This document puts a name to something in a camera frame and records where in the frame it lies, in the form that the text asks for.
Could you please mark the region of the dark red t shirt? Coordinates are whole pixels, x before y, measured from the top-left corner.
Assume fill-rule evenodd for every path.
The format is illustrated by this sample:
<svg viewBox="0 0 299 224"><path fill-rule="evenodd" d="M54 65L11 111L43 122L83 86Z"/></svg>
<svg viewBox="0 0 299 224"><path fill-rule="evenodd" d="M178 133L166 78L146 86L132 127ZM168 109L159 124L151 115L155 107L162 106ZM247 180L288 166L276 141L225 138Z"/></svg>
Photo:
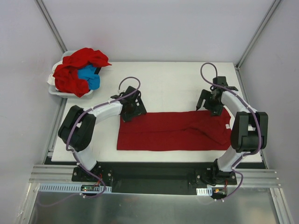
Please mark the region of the dark red t shirt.
<svg viewBox="0 0 299 224"><path fill-rule="evenodd" d="M231 116L209 111L151 112L120 121L119 151L211 151L230 147Z"/></svg>

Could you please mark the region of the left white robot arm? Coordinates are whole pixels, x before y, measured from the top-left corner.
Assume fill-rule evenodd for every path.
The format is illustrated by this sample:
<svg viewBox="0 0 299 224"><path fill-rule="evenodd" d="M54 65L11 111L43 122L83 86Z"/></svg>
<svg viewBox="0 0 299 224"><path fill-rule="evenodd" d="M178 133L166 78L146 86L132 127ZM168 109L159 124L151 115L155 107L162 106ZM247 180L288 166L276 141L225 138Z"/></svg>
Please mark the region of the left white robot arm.
<svg viewBox="0 0 299 224"><path fill-rule="evenodd" d="M90 147L95 126L110 117L119 115L124 122L129 122L146 113L141 92L129 86L126 91L94 107L72 106L58 130L58 137L65 143L66 150L73 153L77 163L84 167L83 177L93 182L99 176Z"/></svg>

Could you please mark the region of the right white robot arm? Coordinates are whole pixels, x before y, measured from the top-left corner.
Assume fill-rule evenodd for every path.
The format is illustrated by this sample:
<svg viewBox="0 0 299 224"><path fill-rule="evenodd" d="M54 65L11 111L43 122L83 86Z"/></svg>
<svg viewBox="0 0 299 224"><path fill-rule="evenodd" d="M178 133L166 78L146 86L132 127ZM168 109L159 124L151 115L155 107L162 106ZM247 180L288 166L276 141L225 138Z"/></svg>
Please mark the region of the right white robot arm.
<svg viewBox="0 0 299 224"><path fill-rule="evenodd" d="M228 86L225 77L213 78L209 91L202 90L196 109L204 107L211 116L220 116L227 107L234 116L230 135L230 146L216 159L202 178L221 184L233 175L235 168L244 157L257 154L267 144L268 114L252 108L234 86Z"/></svg>

